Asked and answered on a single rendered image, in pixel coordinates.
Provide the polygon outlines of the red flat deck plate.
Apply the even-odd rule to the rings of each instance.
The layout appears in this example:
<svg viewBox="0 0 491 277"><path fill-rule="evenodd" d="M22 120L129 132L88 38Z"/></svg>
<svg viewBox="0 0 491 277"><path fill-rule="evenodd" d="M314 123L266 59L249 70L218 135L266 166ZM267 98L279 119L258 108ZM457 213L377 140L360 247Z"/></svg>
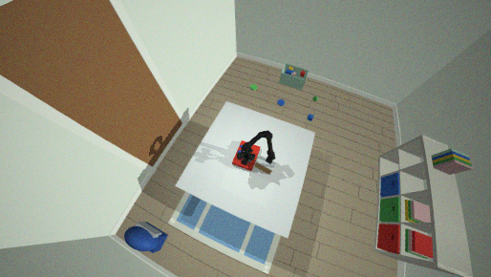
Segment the red flat deck plate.
<svg viewBox="0 0 491 277"><path fill-rule="evenodd" d="M242 146L243 146L244 143L246 143L246 141L243 141L242 140L241 143L240 143L240 146L239 146L239 148L237 150L237 153L242 152L241 149L242 149ZM254 144L252 145L251 149L253 149L253 152L251 154L255 154L255 159L251 163L248 162L247 165L241 164L242 159L239 160L238 157L237 157L237 153L236 153L235 158L232 161L232 164L237 165L239 167L242 167L242 168L244 168L246 170L252 171L253 166L255 164L255 161L257 159L257 156L259 154L260 148L261 148L260 146L257 146L257 145L254 145Z"/></svg>

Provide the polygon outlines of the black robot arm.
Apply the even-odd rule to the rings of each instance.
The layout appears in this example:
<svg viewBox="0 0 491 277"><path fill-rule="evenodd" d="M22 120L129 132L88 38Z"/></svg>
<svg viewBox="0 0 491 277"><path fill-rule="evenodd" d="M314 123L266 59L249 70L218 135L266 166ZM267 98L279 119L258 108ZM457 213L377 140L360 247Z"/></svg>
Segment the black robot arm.
<svg viewBox="0 0 491 277"><path fill-rule="evenodd" d="M247 158L248 160L254 160L255 159L255 154L250 154L252 152L251 150L251 147L252 145L257 142L260 138L266 138L267 139L267 147L268 147L268 150L267 150L267 159L266 159L266 162L268 162L269 164L272 164L272 161L275 160L275 153L273 151L273 148L272 148L272 134L269 132L269 130L267 131L263 131L263 132L259 132L258 135L256 135L252 140L250 140L249 142L246 142L243 144L242 146L242 149L240 153L237 153L237 157L238 159L242 159L244 158L245 156L248 157L249 155L249 158Z"/></svg>

